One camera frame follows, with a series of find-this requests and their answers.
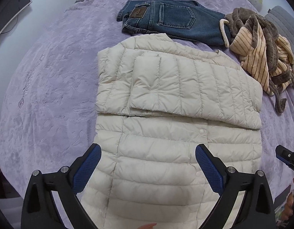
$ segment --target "bed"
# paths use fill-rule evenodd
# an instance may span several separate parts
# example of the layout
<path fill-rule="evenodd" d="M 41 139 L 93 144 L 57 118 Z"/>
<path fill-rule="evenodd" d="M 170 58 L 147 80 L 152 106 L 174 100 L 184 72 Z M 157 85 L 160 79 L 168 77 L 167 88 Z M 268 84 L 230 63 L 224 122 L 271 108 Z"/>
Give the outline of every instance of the bed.
<path fill-rule="evenodd" d="M 70 165 L 93 142 L 97 114 L 97 53 L 130 37 L 121 33 L 118 11 L 127 0 L 77 0 L 28 51 L 8 86 L 0 121 L 0 168 L 24 197 L 31 173 L 55 172 Z M 235 7 L 255 10 L 247 0 L 196 0 L 222 13 Z M 175 40 L 204 51 L 201 42 Z M 238 61 L 228 49 L 226 54 Z M 273 199 L 292 182 L 294 172 L 275 157 L 279 144 L 294 151 L 294 88 L 281 94 L 285 111 L 277 115 L 274 97 L 263 94 L 262 161 Z"/>

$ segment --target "human hand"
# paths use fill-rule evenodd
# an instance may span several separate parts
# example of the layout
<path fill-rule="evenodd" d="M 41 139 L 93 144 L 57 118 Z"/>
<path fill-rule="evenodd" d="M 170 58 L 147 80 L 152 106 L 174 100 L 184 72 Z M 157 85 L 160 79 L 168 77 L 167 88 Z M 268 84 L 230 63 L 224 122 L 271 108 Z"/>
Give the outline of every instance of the human hand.
<path fill-rule="evenodd" d="M 292 205 L 293 205 L 293 194 L 290 193 L 287 198 L 284 211 L 281 214 L 281 220 L 288 220 L 289 217 L 293 214 Z"/>
<path fill-rule="evenodd" d="M 156 226 L 156 223 L 144 225 L 144 226 L 139 227 L 138 229 L 153 229 L 154 226 Z"/>

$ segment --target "black cable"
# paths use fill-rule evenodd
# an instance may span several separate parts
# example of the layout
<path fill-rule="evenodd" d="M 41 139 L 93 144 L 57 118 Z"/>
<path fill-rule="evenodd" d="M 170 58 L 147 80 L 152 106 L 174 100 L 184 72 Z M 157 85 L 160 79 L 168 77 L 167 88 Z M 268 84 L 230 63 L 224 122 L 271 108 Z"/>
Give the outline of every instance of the black cable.
<path fill-rule="evenodd" d="M 17 15 L 16 23 L 13 25 L 13 27 L 9 31 L 4 32 L 4 33 L 9 33 L 15 27 L 15 25 L 17 24 L 17 21 L 18 20 L 19 20 L 19 15 Z"/>

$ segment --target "metal screw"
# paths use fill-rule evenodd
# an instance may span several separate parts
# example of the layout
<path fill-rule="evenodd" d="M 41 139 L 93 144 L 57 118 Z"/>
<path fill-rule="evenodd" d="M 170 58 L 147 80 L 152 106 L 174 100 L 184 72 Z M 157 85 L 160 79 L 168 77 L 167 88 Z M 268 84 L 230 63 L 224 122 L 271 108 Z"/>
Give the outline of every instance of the metal screw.
<path fill-rule="evenodd" d="M 37 169 L 34 170 L 33 173 L 32 173 L 33 176 L 37 176 L 38 174 L 39 174 L 39 171 Z"/>
<path fill-rule="evenodd" d="M 228 167 L 228 172 L 235 173 L 236 169 L 232 166 Z"/>
<path fill-rule="evenodd" d="M 260 176 L 260 177 L 263 177 L 265 175 L 265 173 L 262 171 L 262 170 L 258 170 L 257 171 L 257 174 Z"/>
<path fill-rule="evenodd" d="M 63 172 L 63 173 L 68 172 L 68 167 L 67 166 L 63 166 L 61 168 L 61 172 Z"/>

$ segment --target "white fabric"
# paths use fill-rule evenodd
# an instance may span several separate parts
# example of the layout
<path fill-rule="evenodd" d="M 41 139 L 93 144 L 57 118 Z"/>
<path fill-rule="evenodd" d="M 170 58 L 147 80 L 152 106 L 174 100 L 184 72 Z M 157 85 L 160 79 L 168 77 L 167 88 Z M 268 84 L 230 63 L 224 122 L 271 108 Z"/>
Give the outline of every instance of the white fabric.
<path fill-rule="evenodd" d="M 98 53 L 102 158 L 82 205 L 104 229 L 196 229 L 218 199 L 196 159 L 205 144 L 241 172 L 261 156 L 260 84 L 223 52 L 166 34 L 126 39 Z M 242 195 L 227 221 L 231 227 Z"/>

